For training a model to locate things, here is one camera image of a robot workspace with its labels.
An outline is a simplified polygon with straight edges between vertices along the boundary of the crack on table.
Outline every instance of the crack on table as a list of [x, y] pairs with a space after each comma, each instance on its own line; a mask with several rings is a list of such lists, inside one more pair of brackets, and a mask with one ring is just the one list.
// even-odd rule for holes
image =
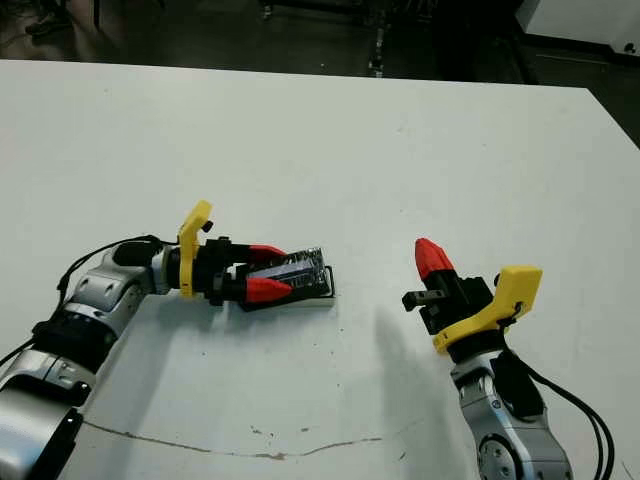
[[[402, 427], [400, 430], [392, 433], [391, 435], [388, 435], [386, 437], [396, 437], [397, 435], [400, 435], [401, 433], [405, 432], [406, 430], [408, 430], [409, 428], [417, 425], [418, 423], [421, 423], [424, 421], [424, 417], [419, 418], [417, 420], [413, 420], [412, 422], [408, 423], [407, 425], [405, 425], [404, 427]], [[328, 445], [322, 445], [320, 447], [316, 447], [313, 448], [311, 450], [308, 450], [306, 452], [300, 452], [300, 453], [291, 453], [291, 452], [278, 452], [278, 453], [266, 453], [266, 452], [260, 452], [260, 453], [242, 453], [242, 452], [225, 452], [225, 451], [219, 451], [219, 450], [212, 450], [210, 448], [203, 448], [203, 447], [196, 447], [193, 445], [187, 445], [184, 443], [177, 443], [177, 442], [169, 442], [167, 440], [161, 440], [159, 438], [153, 438], [153, 437], [146, 437], [144, 435], [135, 435], [131, 432], [121, 432], [119, 430], [115, 430], [113, 428], [108, 428], [108, 427], [103, 427], [102, 425], [98, 425], [96, 423], [90, 422], [88, 420], [83, 420], [83, 423], [91, 428], [95, 428], [96, 430], [99, 430], [101, 432], [104, 433], [109, 433], [111, 435], [116, 435], [118, 437], [124, 437], [127, 438], [129, 440], [138, 440], [138, 441], [142, 441], [142, 442], [148, 442], [148, 443], [154, 443], [156, 445], [164, 445], [165, 447], [172, 447], [172, 448], [180, 448], [183, 450], [190, 450], [192, 452], [197, 452], [197, 453], [202, 453], [202, 454], [209, 454], [209, 455], [225, 455], [225, 456], [229, 456], [229, 457], [243, 457], [243, 458], [261, 458], [261, 459], [267, 459], [267, 460], [274, 460], [274, 461], [284, 461], [287, 459], [287, 457], [308, 457], [310, 455], [314, 455], [316, 453], [325, 451], [325, 450], [330, 450], [332, 448], [340, 448], [340, 447], [349, 447], [352, 445], [358, 445], [360, 443], [373, 443], [373, 442], [381, 442], [385, 439], [385, 437], [365, 437], [365, 438], [360, 438], [357, 440], [348, 440], [345, 442], [335, 442], [335, 443], [330, 443]]]

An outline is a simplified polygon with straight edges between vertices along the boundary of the white table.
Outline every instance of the white table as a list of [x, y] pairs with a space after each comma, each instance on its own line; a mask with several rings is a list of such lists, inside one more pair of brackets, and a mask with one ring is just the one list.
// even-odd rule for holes
[[[544, 268], [509, 341], [606, 419], [614, 477], [640, 475], [640, 153], [588, 91], [8, 61], [0, 86], [0, 351], [71, 261], [173, 238], [200, 198], [213, 234], [322, 246], [339, 292], [252, 314], [148, 298], [64, 478], [475, 479], [451, 361], [400, 302], [419, 236], [461, 275]], [[591, 478], [589, 424], [543, 394]]]

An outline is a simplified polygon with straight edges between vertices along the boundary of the yellow bracket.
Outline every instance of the yellow bracket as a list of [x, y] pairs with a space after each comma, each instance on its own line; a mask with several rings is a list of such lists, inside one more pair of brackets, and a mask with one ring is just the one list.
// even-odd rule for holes
[[185, 297], [193, 297], [193, 260], [198, 248], [198, 231], [207, 223], [211, 214], [211, 204], [200, 200], [180, 227], [178, 242], [180, 244], [180, 293]]
[[485, 330], [497, 330], [499, 320], [519, 318], [533, 307], [542, 270], [529, 266], [504, 267], [493, 301], [475, 315], [448, 326], [433, 339], [442, 353], [452, 343]]

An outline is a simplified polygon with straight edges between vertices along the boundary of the wire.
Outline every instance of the wire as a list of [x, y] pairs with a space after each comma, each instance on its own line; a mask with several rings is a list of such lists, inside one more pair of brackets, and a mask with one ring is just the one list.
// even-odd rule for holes
[[602, 472], [602, 436], [600, 436], [600, 429], [598, 428], [598, 424], [594, 420], [594, 418], [590, 415], [587, 415], [589, 421], [591, 422], [591, 426], [593, 427], [593, 431], [596, 434], [596, 443], [598, 444], [598, 464], [596, 466], [596, 474], [594, 475], [594, 480], [600, 479], [600, 473]]
[[[504, 334], [504, 326], [502, 326], [500, 330]], [[597, 448], [598, 448], [598, 463], [596, 466], [596, 473], [595, 473], [594, 480], [609, 480], [609, 478], [611, 477], [611, 473], [613, 471], [613, 463], [615, 460], [615, 445], [613, 442], [613, 436], [609, 431], [609, 427], [607, 427], [607, 424], [604, 422], [602, 417], [600, 417], [600, 415], [598, 415], [598, 413], [593, 408], [591, 408], [585, 402], [580, 400], [574, 394], [565, 390], [564, 388], [560, 387], [559, 385], [553, 383], [551, 380], [543, 377], [538, 372], [536, 372], [527, 363], [525, 363], [524, 360], [518, 357], [515, 354], [515, 352], [513, 352], [513, 350], [511, 350], [507, 346], [506, 341], [504, 341], [504, 351], [505, 353], [511, 355], [511, 357], [516, 362], [518, 362], [522, 366], [522, 368], [524, 368], [524, 370], [529, 374], [529, 376], [533, 380], [535, 380], [536, 382], [542, 385], [549, 387], [556, 394], [560, 395], [562, 398], [564, 398], [565, 400], [569, 401], [570, 403], [578, 407], [587, 416], [587, 418], [589, 419], [589, 422], [591, 422], [591, 426], [593, 427], [593, 431], [596, 436]], [[600, 436], [600, 431], [598, 427], [602, 429], [605, 440], [607, 442], [607, 461], [604, 466], [604, 471], [602, 472], [602, 476], [600, 476], [600, 473], [602, 471], [602, 457], [604, 455], [603, 455], [602, 437]]]

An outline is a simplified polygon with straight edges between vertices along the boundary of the electronic component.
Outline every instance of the electronic component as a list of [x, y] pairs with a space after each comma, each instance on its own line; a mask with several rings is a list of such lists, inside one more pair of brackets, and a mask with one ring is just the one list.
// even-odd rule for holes
[[246, 311], [307, 299], [320, 300], [313, 304], [326, 304], [335, 298], [333, 273], [331, 267], [324, 264], [320, 248], [309, 248], [264, 263], [240, 265], [236, 268], [236, 280], [256, 278], [285, 283], [292, 291], [273, 302], [240, 302], [240, 306]]

